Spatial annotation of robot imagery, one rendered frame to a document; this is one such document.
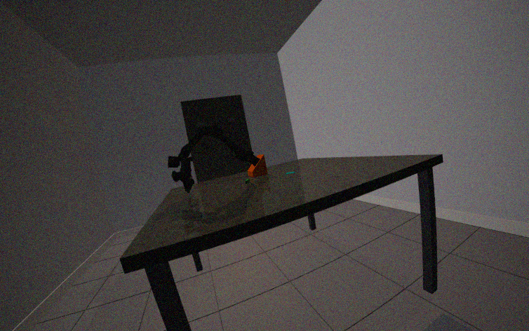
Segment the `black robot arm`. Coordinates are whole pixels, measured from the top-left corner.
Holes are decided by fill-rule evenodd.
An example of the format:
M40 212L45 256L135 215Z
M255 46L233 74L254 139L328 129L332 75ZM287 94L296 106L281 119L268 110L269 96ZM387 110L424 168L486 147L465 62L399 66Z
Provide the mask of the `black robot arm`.
M202 138L203 135L207 136L213 136L223 141L224 144L226 144L235 154L236 158L240 161L249 161L254 166L257 165L260 158L257 158L254 156L253 151L246 151L245 149L239 148L236 144L234 144L222 131L222 129L217 126L208 126L200 128L197 134L192 138L192 140L189 142L189 144L186 144L178 154L178 156L169 156L168 157L168 167L169 168L177 168L180 166L181 161L181 167L182 166L190 166L190 161L193 161L194 158L189 156L192 148L196 145L196 143ZM180 180L178 178L178 173L173 171L171 177L175 182Z

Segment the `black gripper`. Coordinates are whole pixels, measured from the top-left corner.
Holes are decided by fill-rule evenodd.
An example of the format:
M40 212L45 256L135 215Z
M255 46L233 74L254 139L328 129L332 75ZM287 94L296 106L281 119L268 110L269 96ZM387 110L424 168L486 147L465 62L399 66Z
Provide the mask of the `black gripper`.
M189 194L189 191L192 185L194 184L194 180L190 179L192 178L191 171L192 169L190 166L184 165L181 167L181 172L178 172L178 178L180 179L180 176L181 176L182 179L180 180L183 182L185 191L187 191L188 194Z

